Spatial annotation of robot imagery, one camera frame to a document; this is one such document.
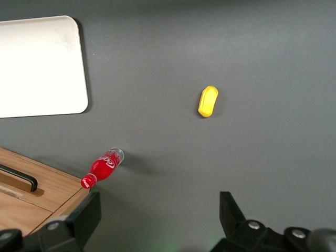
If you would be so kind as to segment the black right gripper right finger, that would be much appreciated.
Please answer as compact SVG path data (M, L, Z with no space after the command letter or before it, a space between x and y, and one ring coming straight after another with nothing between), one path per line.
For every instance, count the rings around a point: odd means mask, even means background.
M247 220L230 192L220 192L219 219L225 238L211 251L286 251L283 236L257 220Z

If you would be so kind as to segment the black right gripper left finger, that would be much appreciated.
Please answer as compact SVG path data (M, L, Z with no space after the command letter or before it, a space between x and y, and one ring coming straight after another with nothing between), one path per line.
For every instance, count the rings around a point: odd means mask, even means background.
M48 221L26 236L23 251L83 251L100 221L100 193L89 193L68 216Z

